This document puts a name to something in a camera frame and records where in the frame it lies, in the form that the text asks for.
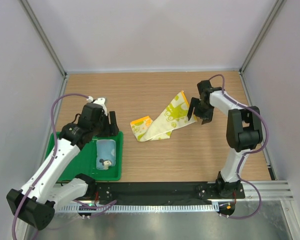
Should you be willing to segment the green plastic tray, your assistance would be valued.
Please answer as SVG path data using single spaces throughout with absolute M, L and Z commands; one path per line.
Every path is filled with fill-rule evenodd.
M 115 142 L 115 149 L 110 151 L 111 165 L 104 169 L 105 164 L 100 160 L 105 156 L 101 143 Z M 58 182 L 71 181 L 78 174 L 85 174 L 99 182 L 114 182 L 121 179 L 122 175 L 122 157 L 123 157 L 124 134 L 119 132 L 112 137 L 93 137 L 92 140 L 85 144 L 83 149 L 74 157 L 64 169 Z

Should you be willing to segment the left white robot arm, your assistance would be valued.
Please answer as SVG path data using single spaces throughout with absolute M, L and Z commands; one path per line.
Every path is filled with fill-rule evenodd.
M 114 137 L 119 133 L 115 111 L 102 104 L 87 103 L 73 122 L 63 126 L 54 147 L 37 172 L 19 190 L 11 189 L 7 202 L 15 219 L 35 229 L 45 229 L 56 210 L 77 198 L 91 200 L 96 194 L 96 180 L 79 173 L 58 190 L 54 185 L 69 163 L 94 137 Z

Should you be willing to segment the yellow green patterned towel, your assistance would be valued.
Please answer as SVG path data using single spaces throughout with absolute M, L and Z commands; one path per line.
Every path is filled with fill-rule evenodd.
M 138 142 L 169 139 L 172 131 L 198 121 L 194 115 L 188 118 L 189 107 L 190 104 L 182 90 L 155 120 L 145 116 L 132 121 L 130 123 L 132 133 Z

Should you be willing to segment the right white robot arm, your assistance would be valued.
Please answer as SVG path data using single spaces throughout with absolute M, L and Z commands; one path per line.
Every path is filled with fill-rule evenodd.
M 240 175 L 248 155 L 263 140 L 262 123 L 256 106 L 246 106 L 230 97 L 221 87 L 212 87 L 209 80 L 197 84 L 199 98 L 190 101 L 187 117 L 196 116 L 201 123 L 213 119 L 214 109 L 227 116 L 226 141 L 230 152 L 215 181 L 215 192 L 221 198 L 230 198 L 240 188 Z

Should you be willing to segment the blue polka dot towel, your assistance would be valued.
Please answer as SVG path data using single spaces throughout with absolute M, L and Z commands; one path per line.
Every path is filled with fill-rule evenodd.
M 116 142 L 113 139 L 96 141 L 96 169 L 107 171 L 116 165 Z

